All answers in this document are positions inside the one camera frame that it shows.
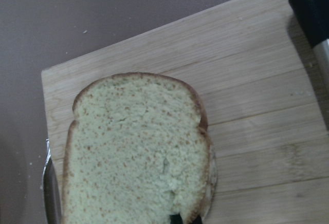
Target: slice of bread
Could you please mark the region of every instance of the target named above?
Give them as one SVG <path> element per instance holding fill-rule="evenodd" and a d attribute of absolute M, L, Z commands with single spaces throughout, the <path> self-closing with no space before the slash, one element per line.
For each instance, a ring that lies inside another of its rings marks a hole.
<path fill-rule="evenodd" d="M 99 79 L 76 97 L 67 138 L 64 224 L 184 224 L 216 183 L 206 113 L 188 84 L 151 73 Z"/>

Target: gray countertop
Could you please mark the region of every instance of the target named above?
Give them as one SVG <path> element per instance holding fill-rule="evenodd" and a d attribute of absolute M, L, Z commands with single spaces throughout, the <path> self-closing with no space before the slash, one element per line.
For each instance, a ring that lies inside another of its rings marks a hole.
<path fill-rule="evenodd" d="M 229 0 L 0 0 L 0 223 L 46 223 L 41 70 Z"/>

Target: bottom bread slice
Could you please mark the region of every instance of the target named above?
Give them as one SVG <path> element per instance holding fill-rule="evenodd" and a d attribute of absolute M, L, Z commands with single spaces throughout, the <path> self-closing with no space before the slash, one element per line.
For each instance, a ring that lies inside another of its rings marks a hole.
<path fill-rule="evenodd" d="M 76 97 L 66 144 L 62 223 L 184 224 L 216 183 L 207 118 L 188 84 L 150 73 L 99 79 Z"/>

